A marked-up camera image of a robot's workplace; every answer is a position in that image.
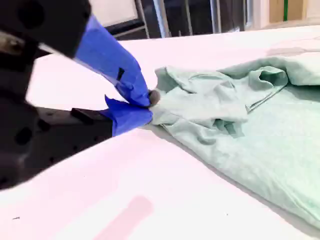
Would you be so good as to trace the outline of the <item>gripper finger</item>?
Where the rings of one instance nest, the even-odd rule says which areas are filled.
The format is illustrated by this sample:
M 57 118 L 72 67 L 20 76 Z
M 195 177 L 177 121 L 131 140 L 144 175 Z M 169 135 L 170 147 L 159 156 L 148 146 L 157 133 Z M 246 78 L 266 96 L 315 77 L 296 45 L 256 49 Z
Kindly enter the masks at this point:
M 151 107 L 137 60 L 98 22 L 87 0 L 3 0 L 0 3 L 0 88 L 24 99 L 39 44 L 110 81 L 130 104 Z
M 105 98 L 103 110 L 40 108 L 37 167 L 50 166 L 152 120 L 147 107 Z

